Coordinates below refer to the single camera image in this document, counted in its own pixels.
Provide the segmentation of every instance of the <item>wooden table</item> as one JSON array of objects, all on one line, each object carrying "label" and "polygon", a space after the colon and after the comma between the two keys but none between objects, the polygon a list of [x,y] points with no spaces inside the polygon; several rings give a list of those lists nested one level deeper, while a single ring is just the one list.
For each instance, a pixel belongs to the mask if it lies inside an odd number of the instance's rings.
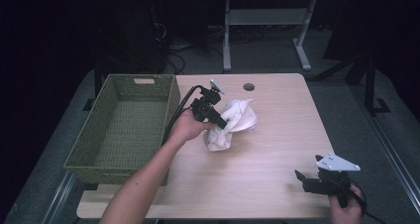
[{"label": "wooden table", "polygon": [[[324,195],[306,193],[298,169],[315,177],[315,155],[332,152],[305,80],[300,74],[221,74],[177,77],[181,96],[211,78],[227,90],[215,107],[230,99],[254,99],[256,129],[233,135],[232,147],[209,152],[202,136],[185,144],[170,167],[147,218],[266,219],[318,218],[329,212]],[[254,91],[246,91],[252,83]],[[192,97],[199,97],[196,91]],[[80,218],[100,218],[118,185],[86,190],[77,208]]]}]

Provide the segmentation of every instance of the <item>basket handle hole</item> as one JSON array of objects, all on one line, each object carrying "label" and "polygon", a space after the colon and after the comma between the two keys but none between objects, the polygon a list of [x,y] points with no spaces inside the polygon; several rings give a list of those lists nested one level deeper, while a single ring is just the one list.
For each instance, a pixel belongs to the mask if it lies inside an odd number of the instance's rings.
[{"label": "basket handle hole", "polygon": [[136,84],[155,84],[155,80],[152,78],[134,78]]}]

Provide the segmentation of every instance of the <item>forearm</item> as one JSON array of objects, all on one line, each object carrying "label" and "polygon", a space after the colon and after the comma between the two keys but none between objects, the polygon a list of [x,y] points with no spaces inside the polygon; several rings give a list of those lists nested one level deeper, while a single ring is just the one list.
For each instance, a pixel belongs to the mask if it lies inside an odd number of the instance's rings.
[{"label": "forearm", "polygon": [[101,223],[141,223],[182,142],[167,141],[114,195]]}]

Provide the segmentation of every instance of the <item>white cloth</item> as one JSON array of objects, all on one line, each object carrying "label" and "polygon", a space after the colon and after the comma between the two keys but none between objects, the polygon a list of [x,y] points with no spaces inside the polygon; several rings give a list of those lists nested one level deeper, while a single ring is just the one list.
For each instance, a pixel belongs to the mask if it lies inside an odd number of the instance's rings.
[{"label": "white cloth", "polygon": [[225,129],[215,126],[203,136],[204,145],[208,150],[212,152],[228,150],[231,148],[233,132],[243,131],[257,123],[257,115],[249,106],[251,101],[253,99],[235,99],[226,104],[225,110],[221,114],[223,120],[227,122]]}]

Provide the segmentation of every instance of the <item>wrist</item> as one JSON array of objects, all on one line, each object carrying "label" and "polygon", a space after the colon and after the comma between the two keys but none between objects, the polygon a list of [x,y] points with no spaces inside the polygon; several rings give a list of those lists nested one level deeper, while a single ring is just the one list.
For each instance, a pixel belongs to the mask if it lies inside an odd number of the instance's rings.
[{"label": "wrist", "polygon": [[186,143],[186,141],[183,141],[182,139],[177,138],[175,135],[173,135],[173,136],[170,136],[167,139],[167,141],[164,143],[164,145],[181,148],[185,143]]}]

